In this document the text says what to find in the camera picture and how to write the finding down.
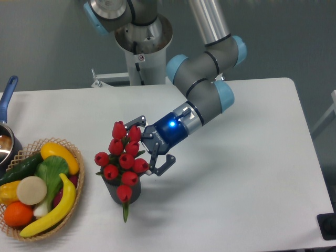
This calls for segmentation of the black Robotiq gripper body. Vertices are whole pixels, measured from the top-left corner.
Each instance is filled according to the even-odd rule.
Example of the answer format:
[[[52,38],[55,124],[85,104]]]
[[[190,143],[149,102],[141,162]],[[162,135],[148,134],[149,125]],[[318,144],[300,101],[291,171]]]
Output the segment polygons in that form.
[[[151,155],[150,165],[156,165],[158,156],[166,156],[169,150],[184,140],[188,134],[181,119],[189,115],[189,112],[182,112],[176,115],[170,112],[156,123],[145,127],[141,134],[141,142]]]

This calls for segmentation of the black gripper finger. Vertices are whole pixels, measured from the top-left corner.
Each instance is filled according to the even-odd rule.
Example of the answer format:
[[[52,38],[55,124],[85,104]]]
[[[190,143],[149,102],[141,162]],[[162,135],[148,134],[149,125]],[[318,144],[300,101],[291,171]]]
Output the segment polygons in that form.
[[[150,171],[152,174],[155,174],[157,176],[161,176],[163,175],[174,163],[176,162],[176,157],[171,155],[171,154],[167,154],[166,155],[166,161],[165,163],[163,163],[160,167],[155,167],[155,165],[151,164],[150,165]]]
[[[126,123],[124,125],[124,127],[127,131],[129,131],[133,126],[145,128],[146,125],[147,125],[146,117],[144,115],[141,115],[141,116],[131,120],[130,122]]]

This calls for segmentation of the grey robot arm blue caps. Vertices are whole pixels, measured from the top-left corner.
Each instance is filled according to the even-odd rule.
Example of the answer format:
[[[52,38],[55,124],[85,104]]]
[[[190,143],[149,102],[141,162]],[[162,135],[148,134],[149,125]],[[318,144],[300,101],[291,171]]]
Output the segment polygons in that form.
[[[169,80],[186,101],[159,121],[144,117],[126,124],[144,127],[141,141],[151,159],[148,174],[162,175],[175,163],[169,150],[223,113],[235,101],[219,75],[247,55],[242,39],[233,36],[218,1],[190,1],[205,51],[195,59],[177,55],[166,59],[173,32],[158,13],[156,1],[86,1],[85,13],[97,32],[114,33],[124,51],[132,86],[160,85]]]

